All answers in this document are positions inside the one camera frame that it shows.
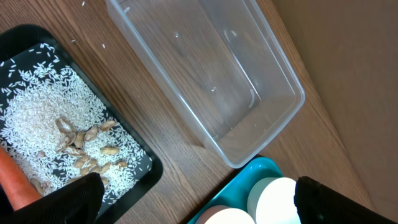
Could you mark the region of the pile of peanuts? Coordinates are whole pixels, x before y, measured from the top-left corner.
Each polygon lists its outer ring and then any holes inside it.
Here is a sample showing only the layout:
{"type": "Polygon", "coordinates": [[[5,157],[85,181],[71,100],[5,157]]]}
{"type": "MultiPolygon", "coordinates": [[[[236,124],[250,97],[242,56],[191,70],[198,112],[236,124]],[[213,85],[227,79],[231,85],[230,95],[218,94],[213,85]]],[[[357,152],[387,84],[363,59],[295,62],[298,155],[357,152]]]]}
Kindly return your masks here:
{"type": "Polygon", "coordinates": [[[98,173],[106,195],[119,198],[134,185],[134,171],[128,156],[135,156],[136,142],[114,120],[87,131],[74,132],[59,119],[57,146],[45,146],[30,161],[37,172],[30,181],[39,194],[47,195],[90,173],[98,173]]]}

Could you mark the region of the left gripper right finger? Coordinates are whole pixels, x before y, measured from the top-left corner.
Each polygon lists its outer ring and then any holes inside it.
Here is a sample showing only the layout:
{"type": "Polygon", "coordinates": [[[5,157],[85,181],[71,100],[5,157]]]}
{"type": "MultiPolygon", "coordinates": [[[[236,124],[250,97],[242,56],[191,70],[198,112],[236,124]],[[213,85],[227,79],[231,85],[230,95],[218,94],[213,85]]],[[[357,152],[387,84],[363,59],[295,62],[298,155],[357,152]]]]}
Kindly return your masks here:
{"type": "Polygon", "coordinates": [[[294,204],[302,224],[397,224],[307,176],[296,182],[294,204]]]}

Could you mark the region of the white bowl with peanuts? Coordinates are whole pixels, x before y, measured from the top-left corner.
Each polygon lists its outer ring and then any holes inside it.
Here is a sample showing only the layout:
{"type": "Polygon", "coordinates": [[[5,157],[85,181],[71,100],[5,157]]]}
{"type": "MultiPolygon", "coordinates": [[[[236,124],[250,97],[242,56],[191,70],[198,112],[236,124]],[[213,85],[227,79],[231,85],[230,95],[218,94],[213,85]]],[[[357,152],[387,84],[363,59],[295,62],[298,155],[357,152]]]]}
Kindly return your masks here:
{"type": "Polygon", "coordinates": [[[255,224],[255,221],[244,210],[217,205],[205,210],[195,224],[255,224]]]}

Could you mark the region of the pile of white rice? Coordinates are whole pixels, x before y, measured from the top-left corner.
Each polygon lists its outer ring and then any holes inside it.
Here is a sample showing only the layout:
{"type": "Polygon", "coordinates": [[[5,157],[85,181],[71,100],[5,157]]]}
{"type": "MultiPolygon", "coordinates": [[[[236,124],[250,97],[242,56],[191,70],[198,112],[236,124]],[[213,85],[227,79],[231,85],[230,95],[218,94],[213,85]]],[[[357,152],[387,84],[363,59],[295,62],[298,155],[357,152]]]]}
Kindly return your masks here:
{"type": "Polygon", "coordinates": [[[20,71],[19,76],[28,86],[6,108],[1,106],[1,146],[29,180],[37,172],[30,164],[35,152],[59,143],[59,119],[74,132],[101,126],[107,120],[121,124],[104,117],[104,104],[76,72],[58,72],[52,63],[40,62],[32,70],[20,71]]]}

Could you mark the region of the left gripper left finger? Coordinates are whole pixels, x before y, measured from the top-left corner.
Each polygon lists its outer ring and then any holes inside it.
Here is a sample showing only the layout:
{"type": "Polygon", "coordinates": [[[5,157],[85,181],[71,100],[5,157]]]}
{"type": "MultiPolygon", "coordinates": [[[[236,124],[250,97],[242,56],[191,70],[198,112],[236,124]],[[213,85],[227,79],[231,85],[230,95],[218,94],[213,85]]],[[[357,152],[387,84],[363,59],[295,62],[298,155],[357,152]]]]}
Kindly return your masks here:
{"type": "Polygon", "coordinates": [[[98,173],[90,173],[8,216],[1,224],[95,222],[101,208],[104,185],[98,173]]]}

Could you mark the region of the orange carrot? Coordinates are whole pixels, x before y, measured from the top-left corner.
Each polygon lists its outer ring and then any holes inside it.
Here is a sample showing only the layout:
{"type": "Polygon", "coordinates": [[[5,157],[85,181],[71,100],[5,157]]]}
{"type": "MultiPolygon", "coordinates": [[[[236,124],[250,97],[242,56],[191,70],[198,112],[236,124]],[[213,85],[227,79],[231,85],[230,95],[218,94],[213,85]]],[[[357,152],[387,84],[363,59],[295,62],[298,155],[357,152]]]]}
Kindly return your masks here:
{"type": "Polygon", "coordinates": [[[14,211],[42,198],[3,147],[1,147],[1,187],[14,211]]]}

